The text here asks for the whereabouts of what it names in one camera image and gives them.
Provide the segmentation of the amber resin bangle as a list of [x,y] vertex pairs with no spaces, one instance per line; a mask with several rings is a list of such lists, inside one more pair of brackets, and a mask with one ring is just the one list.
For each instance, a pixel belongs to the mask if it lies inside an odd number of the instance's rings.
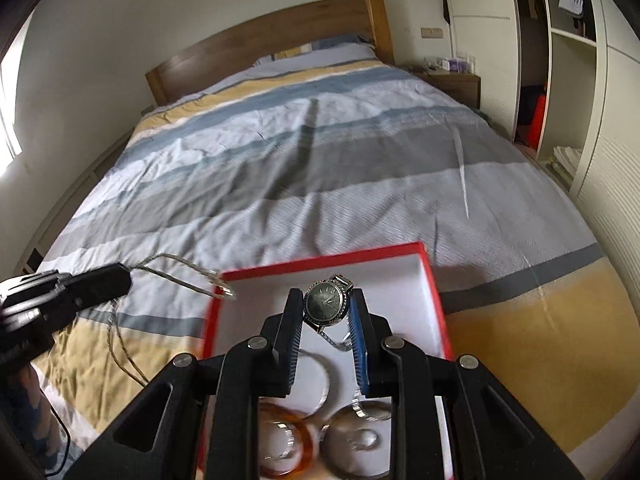
[[263,479],[294,479],[314,463],[314,437],[303,417],[262,401],[258,412],[258,466]]

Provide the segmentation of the red jewelry box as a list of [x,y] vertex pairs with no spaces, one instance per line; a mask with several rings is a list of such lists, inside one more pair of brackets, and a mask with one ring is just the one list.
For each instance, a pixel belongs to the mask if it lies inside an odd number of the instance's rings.
[[[268,316],[283,310],[291,289],[306,292],[314,283],[334,274],[344,275],[361,289],[369,311],[386,318],[395,335],[436,358],[450,356],[442,307],[426,250],[420,243],[224,273],[222,278],[234,295],[216,299],[210,306],[202,356],[218,356],[235,344],[257,335]],[[328,327],[326,334],[341,342],[348,334],[347,321]],[[319,456],[321,429],[341,408],[351,405],[356,410],[362,401],[367,400],[358,391],[350,352],[334,349],[309,326],[302,329],[298,358],[302,351],[313,353],[330,372],[331,389],[323,408],[314,416],[304,417],[304,404],[300,402],[295,385],[297,370],[289,396],[284,399],[263,398],[260,403],[271,402],[299,414],[314,437],[314,463],[294,479],[337,479]]]

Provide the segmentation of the silver wrist watch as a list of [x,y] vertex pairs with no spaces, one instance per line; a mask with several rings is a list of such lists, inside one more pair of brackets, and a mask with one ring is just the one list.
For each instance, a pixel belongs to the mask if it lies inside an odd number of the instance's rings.
[[338,342],[326,334],[326,328],[343,321],[348,313],[354,283],[342,274],[334,274],[314,283],[304,295],[303,321],[331,347],[341,352],[352,350],[350,335]]

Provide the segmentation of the dark brown bangle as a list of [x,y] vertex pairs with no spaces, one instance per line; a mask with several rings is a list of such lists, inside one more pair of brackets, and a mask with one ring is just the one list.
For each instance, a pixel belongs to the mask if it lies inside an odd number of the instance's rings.
[[319,456],[337,479],[389,479],[392,407],[384,401],[347,405],[322,427]]

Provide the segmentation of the thin gold bangle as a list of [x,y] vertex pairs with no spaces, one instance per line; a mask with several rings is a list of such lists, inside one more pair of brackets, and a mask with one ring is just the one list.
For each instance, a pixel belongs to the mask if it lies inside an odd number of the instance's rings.
[[314,416],[323,408],[331,389],[330,372],[313,353],[300,352],[296,374],[297,392],[304,404],[305,418]]

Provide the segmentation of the window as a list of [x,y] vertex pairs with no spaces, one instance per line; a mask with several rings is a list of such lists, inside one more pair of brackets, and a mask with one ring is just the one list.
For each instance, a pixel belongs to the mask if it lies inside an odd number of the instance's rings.
[[15,110],[18,74],[20,73],[24,44],[32,14],[29,15],[17,33],[6,55],[1,61],[1,153],[0,170],[4,174],[9,166],[21,154],[22,147],[15,133]]

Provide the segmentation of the striped duvet cover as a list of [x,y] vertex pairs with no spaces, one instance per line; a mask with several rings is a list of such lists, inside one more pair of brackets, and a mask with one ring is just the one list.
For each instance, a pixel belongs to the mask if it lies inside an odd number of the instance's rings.
[[144,116],[43,260],[233,271],[422,243],[472,353],[589,479],[639,434],[639,323],[574,204],[466,107],[377,58],[251,67]]

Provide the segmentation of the red bag in wardrobe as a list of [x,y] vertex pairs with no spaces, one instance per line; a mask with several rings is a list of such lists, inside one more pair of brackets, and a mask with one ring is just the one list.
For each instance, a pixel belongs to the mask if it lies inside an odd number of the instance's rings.
[[535,106],[533,108],[532,118],[528,126],[525,128],[524,142],[533,150],[538,148],[544,125],[544,114],[546,114],[547,96],[543,93],[537,96]]

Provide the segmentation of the wooden nightstand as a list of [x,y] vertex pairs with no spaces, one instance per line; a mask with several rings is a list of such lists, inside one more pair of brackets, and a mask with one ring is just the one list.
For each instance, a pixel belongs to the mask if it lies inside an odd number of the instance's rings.
[[480,77],[477,75],[446,70],[414,72],[413,75],[469,108],[480,108]]

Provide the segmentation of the grey pillow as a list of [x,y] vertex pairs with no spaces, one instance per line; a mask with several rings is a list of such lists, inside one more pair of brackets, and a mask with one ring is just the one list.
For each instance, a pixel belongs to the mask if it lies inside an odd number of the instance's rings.
[[375,47],[373,47],[371,40],[360,35],[346,34],[322,38],[297,47],[266,54],[258,58],[253,66],[299,58],[316,52],[321,52],[325,58],[333,61],[346,61],[350,54],[356,55],[356,58],[375,58]]

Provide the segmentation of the white wardrobe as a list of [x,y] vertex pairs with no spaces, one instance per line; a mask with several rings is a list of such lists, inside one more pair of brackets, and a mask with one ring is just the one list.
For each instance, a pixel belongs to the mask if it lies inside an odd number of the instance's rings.
[[[639,38],[614,0],[445,0],[452,52],[480,75],[480,107],[562,184],[639,296]],[[547,96],[538,148],[524,142]]]

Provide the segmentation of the wooden headboard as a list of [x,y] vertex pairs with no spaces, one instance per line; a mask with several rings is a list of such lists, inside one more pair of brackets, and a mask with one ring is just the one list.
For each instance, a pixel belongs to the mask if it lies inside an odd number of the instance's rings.
[[269,53],[340,35],[369,39],[375,55],[395,63],[384,0],[318,0],[229,27],[168,58],[145,74],[155,104],[203,90]]

